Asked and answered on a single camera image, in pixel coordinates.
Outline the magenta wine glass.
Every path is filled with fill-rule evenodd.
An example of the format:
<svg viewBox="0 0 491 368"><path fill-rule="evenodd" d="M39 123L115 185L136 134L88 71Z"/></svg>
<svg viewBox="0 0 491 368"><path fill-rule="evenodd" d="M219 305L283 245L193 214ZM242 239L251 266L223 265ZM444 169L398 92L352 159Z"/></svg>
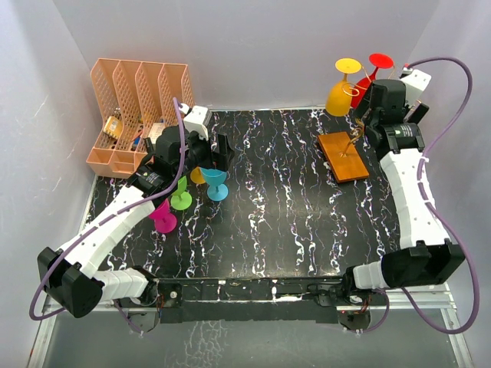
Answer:
<svg viewBox="0 0 491 368"><path fill-rule="evenodd" d="M170 203L168 199L155 209L149 218L153 220L154 228L162 234L170 233L175 229L177 224L176 216L170 211Z"/></svg>

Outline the orange wine glass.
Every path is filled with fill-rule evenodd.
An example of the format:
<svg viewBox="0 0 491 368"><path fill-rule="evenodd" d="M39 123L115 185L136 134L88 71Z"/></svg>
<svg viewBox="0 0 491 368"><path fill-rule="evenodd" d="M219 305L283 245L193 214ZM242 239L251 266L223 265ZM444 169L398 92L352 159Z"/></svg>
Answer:
<svg viewBox="0 0 491 368"><path fill-rule="evenodd" d="M359 89L348 81L348 76L360 71L361 63L344 57L336 61L335 68L342 73L342 79L331 88L325 109L333 117L342 117L349 113L352 99L360 94Z"/></svg>

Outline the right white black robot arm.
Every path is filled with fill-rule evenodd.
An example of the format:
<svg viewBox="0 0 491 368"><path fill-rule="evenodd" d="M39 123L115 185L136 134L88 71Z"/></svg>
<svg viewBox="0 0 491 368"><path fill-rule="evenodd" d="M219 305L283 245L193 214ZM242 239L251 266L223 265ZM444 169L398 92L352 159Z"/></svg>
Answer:
<svg viewBox="0 0 491 368"><path fill-rule="evenodd" d="M359 304L371 290L444 283L463 263L460 246L428 209L434 200L421 194L429 183L420 161L425 148L416 123L405 121L406 86L400 80L371 83L354 116L390 185L400 225L400 248L380 261L349 267L343 276L343 298Z"/></svg>

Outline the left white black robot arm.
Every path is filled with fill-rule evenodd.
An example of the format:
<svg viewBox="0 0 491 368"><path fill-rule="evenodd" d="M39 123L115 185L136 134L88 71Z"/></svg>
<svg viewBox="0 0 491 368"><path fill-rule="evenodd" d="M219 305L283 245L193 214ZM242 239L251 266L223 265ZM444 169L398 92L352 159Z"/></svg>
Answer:
<svg viewBox="0 0 491 368"><path fill-rule="evenodd" d="M63 310L80 318L100 302L133 298L143 306L158 297L155 277L141 266L100 271L102 261L127 234L153 214L193 169L227 171L234 151L227 135L217 145L196 131L167 127L155 142L145 140L147 154L113 201L71 241L38 255L42 290Z"/></svg>

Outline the green wine glass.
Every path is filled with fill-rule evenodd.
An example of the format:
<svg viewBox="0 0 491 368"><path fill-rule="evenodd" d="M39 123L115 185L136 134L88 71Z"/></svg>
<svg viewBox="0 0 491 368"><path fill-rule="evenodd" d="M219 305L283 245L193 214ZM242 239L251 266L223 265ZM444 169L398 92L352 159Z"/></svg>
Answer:
<svg viewBox="0 0 491 368"><path fill-rule="evenodd" d="M182 176L178 183L176 190L170 196L170 205L177 211L184 211L188 209L193 202L193 198L187 191L187 177Z"/></svg>

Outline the cyan wine glass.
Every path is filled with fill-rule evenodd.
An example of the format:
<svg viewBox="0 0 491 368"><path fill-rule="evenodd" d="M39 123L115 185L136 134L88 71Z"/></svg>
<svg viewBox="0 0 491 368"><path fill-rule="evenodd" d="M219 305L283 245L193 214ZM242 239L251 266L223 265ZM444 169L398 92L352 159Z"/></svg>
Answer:
<svg viewBox="0 0 491 368"><path fill-rule="evenodd" d="M225 184L227 172L204 168L201 168L200 170L205 182L208 184L208 197L215 202L224 200L229 193L228 187Z"/></svg>

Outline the red wine glass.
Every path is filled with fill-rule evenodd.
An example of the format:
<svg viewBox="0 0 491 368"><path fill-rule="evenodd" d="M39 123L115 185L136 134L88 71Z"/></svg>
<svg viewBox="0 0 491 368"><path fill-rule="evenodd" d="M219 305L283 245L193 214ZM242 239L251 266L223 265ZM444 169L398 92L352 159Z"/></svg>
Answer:
<svg viewBox="0 0 491 368"><path fill-rule="evenodd" d="M369 61L374 66L374 69L371 73L365 72L365 77L355 84L354 89L358 92L358 94L355 94L351 99L352 109L355 109L361 102L371 82L377 78L377 73L380 69L394 68L394 61L386 54L371 54L369 56Z"/></svg>

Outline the yellow-orange wine glass front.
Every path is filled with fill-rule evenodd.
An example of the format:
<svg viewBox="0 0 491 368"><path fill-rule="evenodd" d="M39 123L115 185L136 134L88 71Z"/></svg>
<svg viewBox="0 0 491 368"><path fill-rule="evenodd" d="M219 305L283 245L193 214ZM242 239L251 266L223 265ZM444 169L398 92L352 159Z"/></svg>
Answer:
<svg viewBox="0 0 491 368"><path fill-rule="evenodd" d="M191 171L189 177L192 180L192 182L194 182L197 185L202 185L206 182L206 180L204 179L203 174L201 173L201 170L199 167L196 167L195 169L193 169Z"/></svg>

